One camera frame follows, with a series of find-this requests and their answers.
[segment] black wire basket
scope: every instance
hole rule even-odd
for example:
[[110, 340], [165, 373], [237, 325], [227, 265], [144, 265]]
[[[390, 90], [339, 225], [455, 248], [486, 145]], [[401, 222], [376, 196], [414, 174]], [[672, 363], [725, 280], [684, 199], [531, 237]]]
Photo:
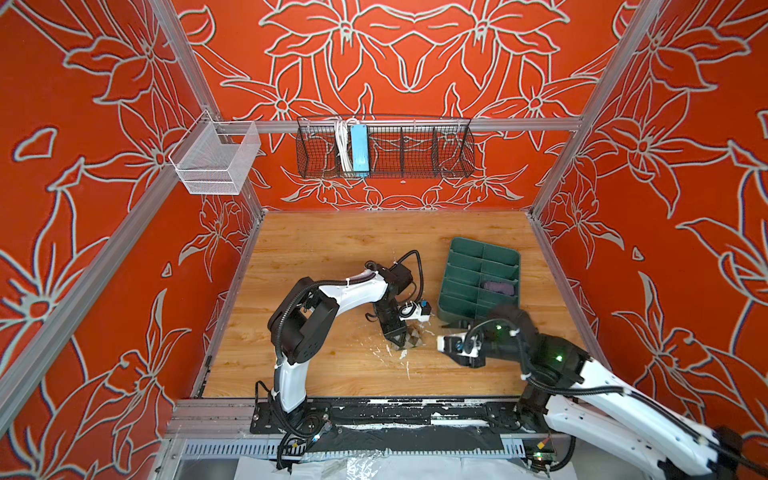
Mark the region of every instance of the black wire basket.
[[[303, 178], [458, 178], [475, 171], [468, 118], [367, 115], [368, 170], [344, 171], [335, 123], [354, 115], [299, 117], [296, 163]], [[351, 135], [347, 154], [352, 158]]]

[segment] robotic arm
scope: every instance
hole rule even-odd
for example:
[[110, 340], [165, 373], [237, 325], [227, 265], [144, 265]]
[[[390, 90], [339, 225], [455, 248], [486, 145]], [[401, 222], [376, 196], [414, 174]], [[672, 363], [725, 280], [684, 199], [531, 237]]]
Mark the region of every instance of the robotic arm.
[[667, 409], [573, 343], [539, 333], [524, 310], [497, 306], [488, 318], [466, 333], [438, 337], [438, 350], [472, 368], [483, 366], [486, 356], [520, 362], [528, 381], [517, 407], [523, 428], [546, 424], [659, 480], [736, 478], [740, 463], [765, 475], [741, 456], [742, 439], [734, 431], [712, 430]]
[[[396, 297], [413, 283], [411, 271], [402, 264], [411, 255], [419, 262], [422, 287], [415, 301], [408, 302], [406, 312]], [[406, 320], [429, 318], [429, 304], [421, 300], [423, 275], [418, 251], [411, 250], [390, 268], [372, 261], [366, 262], [365, 268], [360, 275], [344, 280], [315, 282], [305, 276], [270, 317], [267, 327], [277, 357], [272, 395], [286, 414], [304, 402], [310, 360], [323, 346], [338, 315], [373, 303], [384, 338], [401, 348], [406, 343]]]

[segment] blue power strip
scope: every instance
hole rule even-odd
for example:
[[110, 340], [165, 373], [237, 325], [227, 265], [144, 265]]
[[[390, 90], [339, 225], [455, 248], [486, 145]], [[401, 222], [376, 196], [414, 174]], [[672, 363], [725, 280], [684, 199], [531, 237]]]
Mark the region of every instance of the blue power strip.
[[352, 169], [358, 177], [367, 177], [371, 170], [368, 163], [368, 127], [351, 125], [349, 134], [352, 137]]

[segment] red floral wallpaper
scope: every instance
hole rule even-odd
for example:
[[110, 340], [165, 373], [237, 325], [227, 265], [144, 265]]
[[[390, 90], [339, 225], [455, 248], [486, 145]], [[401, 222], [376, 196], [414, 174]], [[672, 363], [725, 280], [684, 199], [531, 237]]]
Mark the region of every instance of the red floral wallpaper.
[[253, 225], [244, 200], [177, 184], [0, 441], [0, 475], [145, 477]]
[[[145, 0], [3, 2], [0, 38], [2, 374], [200, 110]], [[0, 439], [0, 476], [146, 475], [253, 225], [241, 197], [177, 185]]]
[[[265, 121], [370, 112], [575, 117], [637, 3], [174, 0], [224, 117]], [[480, 134], [470, 178], [402, 183], [303, 180], [291, 135], [270, 134], [250, 179], [263, 204], [281, 210], [522, 208], [566, 138]]]
[[668, 2], [542, 223], [614, 371], [768, 461], [768, 7]]

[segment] wire mesh basket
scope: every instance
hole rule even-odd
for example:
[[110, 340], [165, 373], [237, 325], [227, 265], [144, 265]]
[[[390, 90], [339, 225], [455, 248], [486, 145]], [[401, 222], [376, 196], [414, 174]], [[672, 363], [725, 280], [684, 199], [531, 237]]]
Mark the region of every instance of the wire mesh basket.
[[237, 195], [248, 178], [261, 148], [256, 124], [250, 122], [245, 135], [235, 137], [218, 133], [223, 123], [203, 112], [169, 155], [191, 194]]
[[[475, 171], [475, 138], [468, 118], [376, 115], [359, 118], [367, 126], [367, 170], [344, 170], [336, 142], [336, 122], [352, 115], [299, 117], [296, 163], [304, 178], [469, 177]], [[352, 158], [351, 134], [347, 154]]]

